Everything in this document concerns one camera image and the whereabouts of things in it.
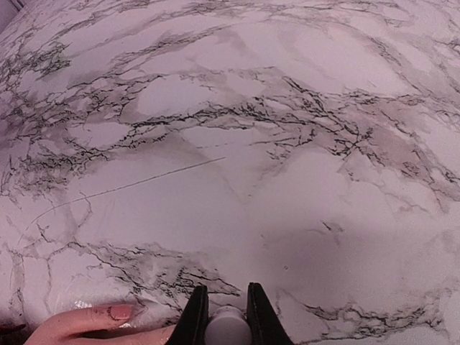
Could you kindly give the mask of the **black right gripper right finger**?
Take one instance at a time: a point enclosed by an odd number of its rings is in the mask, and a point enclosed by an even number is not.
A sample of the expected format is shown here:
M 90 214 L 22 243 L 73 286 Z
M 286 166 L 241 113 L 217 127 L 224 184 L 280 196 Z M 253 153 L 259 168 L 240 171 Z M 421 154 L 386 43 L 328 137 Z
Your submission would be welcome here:
M 262 285 L 249 283 L 247 290 L 247 323 L 254 345 L 293 345 Z

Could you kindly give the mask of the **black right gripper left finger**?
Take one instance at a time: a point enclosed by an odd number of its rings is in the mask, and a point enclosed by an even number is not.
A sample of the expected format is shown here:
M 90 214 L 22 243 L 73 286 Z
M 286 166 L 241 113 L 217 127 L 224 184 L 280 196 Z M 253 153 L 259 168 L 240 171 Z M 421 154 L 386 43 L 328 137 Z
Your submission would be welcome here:
M 196 286 L 170 336 L 170 345 L 205 344 L 208 304 L 208 288 Z

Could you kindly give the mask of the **white nail polish cap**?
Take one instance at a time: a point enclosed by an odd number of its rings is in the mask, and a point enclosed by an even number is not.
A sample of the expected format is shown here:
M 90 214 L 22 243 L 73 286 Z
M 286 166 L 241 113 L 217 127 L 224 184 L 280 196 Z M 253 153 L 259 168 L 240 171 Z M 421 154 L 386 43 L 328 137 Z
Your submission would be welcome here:
M 230 305 L 218 308 L 205 331 L 206 345 L 250 345 L 252 333 L 244 314 Z

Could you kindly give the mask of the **person's bare hand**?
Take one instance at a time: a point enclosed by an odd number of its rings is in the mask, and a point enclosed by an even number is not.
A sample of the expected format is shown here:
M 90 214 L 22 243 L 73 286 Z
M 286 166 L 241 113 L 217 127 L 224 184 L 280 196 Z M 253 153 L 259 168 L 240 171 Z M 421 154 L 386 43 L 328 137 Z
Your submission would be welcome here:
M 48 318 L 25 341 L 26 345 L 68 344 L 166 344 L 175 330 L 174 326 L 118 336 L 111 339 L 86 338 L 95 331 L 111 331 L 139 315 L 135 305 L 99 305 L 59 313 Z

